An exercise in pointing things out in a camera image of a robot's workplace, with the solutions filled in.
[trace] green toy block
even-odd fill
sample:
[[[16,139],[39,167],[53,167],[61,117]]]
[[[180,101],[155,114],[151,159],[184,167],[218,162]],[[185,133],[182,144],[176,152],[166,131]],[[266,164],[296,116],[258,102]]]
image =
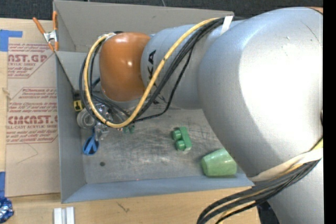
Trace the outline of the green toy block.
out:
[[[175,147],[178,151],[189,151],[193,146],[186,127],[180,127],[173,131],[172,138],[176,141]]]

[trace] gray box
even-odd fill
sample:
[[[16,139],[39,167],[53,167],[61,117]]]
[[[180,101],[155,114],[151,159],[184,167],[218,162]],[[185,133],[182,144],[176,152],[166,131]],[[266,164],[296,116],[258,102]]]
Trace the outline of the gray box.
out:
[[[154,34],[164,28],[199,23],[231,12],[140,5],[54,1],[58,13],[56,60],[61,201],[111,199],[252,186],[239,168],[235,176],[208,178],[201,158],[222,144],[201,110],[171,107],[164,115],[136,124],[133,134],[112,130],[93,156],[82,153],[90,132],[77,125],[73,93],[79,70],[96,39],[111,31]],[[98,76],[95,67],[93,76]],[[147,114],[158,113],[156,105]],[[193,148],[178,152],[171,138],[188,128]]]

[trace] green cylinder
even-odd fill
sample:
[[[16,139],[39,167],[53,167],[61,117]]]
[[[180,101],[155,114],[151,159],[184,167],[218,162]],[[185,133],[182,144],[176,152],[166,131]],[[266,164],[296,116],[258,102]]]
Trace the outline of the green cylinder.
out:
[[[175,147],[178,151],[183,151],[185,149],[185,143],[183,140],[178,140],[175,143]]]
[[[182,138],[182,133],[180,130],[175,130],[172,132],[172,138],[173,140],[177,141],[180,140]]]
[[[201,160],[206,176],[230,176],[237,173],[237,164],[226,149],[216,150]]]

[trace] white strip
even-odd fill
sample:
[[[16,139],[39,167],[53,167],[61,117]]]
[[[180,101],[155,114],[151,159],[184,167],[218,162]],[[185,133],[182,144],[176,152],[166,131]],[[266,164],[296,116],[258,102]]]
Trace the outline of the white strip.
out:
[[[278,166],[275,166],[271,169],[268,169],[257,176],[250,177],[249,180],[252,182],[259,182],[264,180],[272,179],[284,172],[286,172],[289,168],[293,167],[293,165],[303,164],[311,161],[316,161],[323,157],[323,148],[319,148],[317,150],[308,151],[306,153],[302,153]]]
[[[233,15],[225,16],[223,26],[222,26],[222,30],[220,31],[221,35],[229,30],[232,19],[233,19]]]
[[[74,207],[54,208],[54,224],[75,224]]]
[[[75,224],[75,209],[74,207],[67,207],[67,222],[66,224]]]
[[[54,224],[62,223],[62,208],[54,208]]]

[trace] cable bundle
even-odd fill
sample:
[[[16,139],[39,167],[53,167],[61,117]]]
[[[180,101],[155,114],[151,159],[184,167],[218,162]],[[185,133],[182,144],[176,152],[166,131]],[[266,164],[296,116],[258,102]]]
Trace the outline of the cable bundle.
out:
[[[314,150],[322,150],[322,148],[323,138],[312,150],[307,152],[307,155]],[[222,214],[216,221],[216,224],[219,224],[230,216],[266,202],[283,189],[304,178],[311,170],[313,170],[319,161],[320,159],[315,159],[303,164],[298,161],[298,164],[292,165],[291,168],[277,177],[258,182],[258,184],[251,189],[241,191],[214,202],[202,211],[196,224],[205,224],[219,214]]]
[[[116,106],[115,104],[113,104],[112,102],[108,102],[108,100],[104,99],[104,98],[100,98],[96,95],[94,95],[92,93],[92,89],[94,88],[95,85],[97,85],[97,83],[99,82],[99,79],[96,80],[95,82],[92,82],[92,70],[93,70],[93,63],[94,63],[94,58],[97,55],[99,48],[101,47],[101,45],[103,44],[103,42],[111,37],[114,36],[116,33],[110,33],[107,35],[103,35],[102,37],[100,37],[95,44],[93,44],[93,46],[91,47],[87,57],[85,58],[83,65],[81,67],[80,70],[80,76],[79,76],[79,91],[80,91],[80,97],[82,99],[82,102],[84,103],[86,109],[89,111],[89,113],[98,121],[101,122],[109,127],[114,127],[114,128],[120,128],[120,127],[124,127],[130,124],[134,124],[136,122],[140,122],[140,121],[144,121],[144,120],[148,120],[148,119],[152,119],[155,118],[157,116],[162,115],[163,113],[165,113],[168,108],[170,107],[171,101],[173,99],[175,90],[183,76],[184,71],[186,70],[186,67],[190,61],[191,58],[191,54],[193,51],[194,46],[196,45],[196,43],[202,38],[204,37],[204,35],[206,35],[207,33],[209,33],[210,31],[212,31],[214,28],[218,27],[219,25],[221,25],[224,21],[224,18],[215,18],[215,19],[209,19],[209,20],[205,20],[195,26],[193,26],[191,29],[189,29],[186,33],[184,33],[177,41],[176,43],[170,48],[170,50],[167,52],[167,54],[164,56],[164,58],[161,60],[161,62],[159,63],[158,67],[155,70],[155,73],[153,74],[153,77],[151,79],[151,81],[149,82],[149,85],[147,86],[144,95],[142,96],[138,106],[133,110],[133,112],[131,113],[131,115],[126,112],[125,110],[121,109],[120,107]],[[168,58],[172,55],[172,53],[175,51],[175,49],[186,39],[186,43],[183,45],[183,47],[181,48],[181,50],[178,52],[177,56],[174,58],[173,62],[171,63],[171,65],[168,67],[167,72],[165,73],[164,77],[162,78],[160,84],[157,86],[157,88],[155,89],[155,91],[153,92],[153,94],[147,99],[147,97],[149,96],[149,93],[159,75],[159,73],[161,72],[163,66],[165,65],[166,61],[168,60]],[[152,115],[152,116],[148,116],[145,118],[139,118],[149,107],[150,105],[155,101],[156,97],[160,94],[160,91],[162,90],[162,88],[165,86],[165,84],[168,82],[169,78],[171,77],[171,75],[173,74],[173,72],[175,71],[175,69],[179,66],[180,62],[184,59],[184,57],[188,54],[188,58],[187,61],[185,63],[185,65],[182,68],[182,71],[175,83],[175,86],[171,92],[170,98],[167,102],[166,108],[164,109],[163,112],[156,114],[156,115]],[[82,87],[82,79],[84,76],[84,84],[85,84],[85,92],[84,89]],[[97,110],[97,107],[95,105],[95,101],[98,101],[100,103],[105,104],[107,107],[109,107],[112,111],[114,112],[122,112],[123,115],[125,115],[127,117],[127,119],[124,119],[123,122],[113,122],[109,119],[106,119],[103,115],[101,115],[99,113],[99,111]]]

